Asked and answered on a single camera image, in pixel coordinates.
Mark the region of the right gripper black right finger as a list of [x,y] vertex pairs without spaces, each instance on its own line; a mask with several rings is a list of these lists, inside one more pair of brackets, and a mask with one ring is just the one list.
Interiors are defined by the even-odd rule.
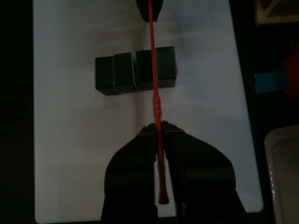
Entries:
[[180,224],[245,224],[232,163],[177,126],[163,122],[163,145]]

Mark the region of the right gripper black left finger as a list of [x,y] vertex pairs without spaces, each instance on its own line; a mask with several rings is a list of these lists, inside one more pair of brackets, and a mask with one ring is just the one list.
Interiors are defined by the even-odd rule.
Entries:
[[100,224],[156,224],[155,125],[116,151],[105,170]]

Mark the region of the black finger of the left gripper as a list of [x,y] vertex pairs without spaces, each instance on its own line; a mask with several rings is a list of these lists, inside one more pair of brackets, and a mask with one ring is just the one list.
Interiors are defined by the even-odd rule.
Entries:
[[136,7],[141,16],[141,19],[148,23],[149,16],[148,16],[148,0],[135,0]]
[[163,5],[164,5],[164,0],[152,0],[153,21],[156,21],[159,18]]

